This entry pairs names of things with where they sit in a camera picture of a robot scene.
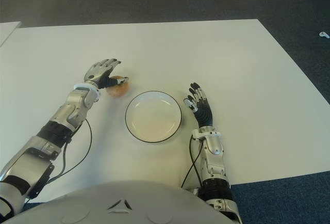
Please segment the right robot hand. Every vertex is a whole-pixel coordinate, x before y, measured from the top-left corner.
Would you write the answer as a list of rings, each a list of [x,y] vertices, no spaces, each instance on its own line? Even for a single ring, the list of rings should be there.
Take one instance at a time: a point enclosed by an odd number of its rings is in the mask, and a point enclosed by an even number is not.
[[[197,83],[191,83],[189,92],[184,104],[192,111],[199,128],[213,126],[212,111],[202,88]]]

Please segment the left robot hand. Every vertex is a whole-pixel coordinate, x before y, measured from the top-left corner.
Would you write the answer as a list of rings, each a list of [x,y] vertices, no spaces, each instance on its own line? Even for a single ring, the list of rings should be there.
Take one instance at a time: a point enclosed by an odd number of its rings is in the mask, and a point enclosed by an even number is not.
[[[128,77],[111,78],[110,74],[121,62],[117,59],[105,59],[93,64],[84,75],[84,82],[98,89],[104,89],[128,82]]]

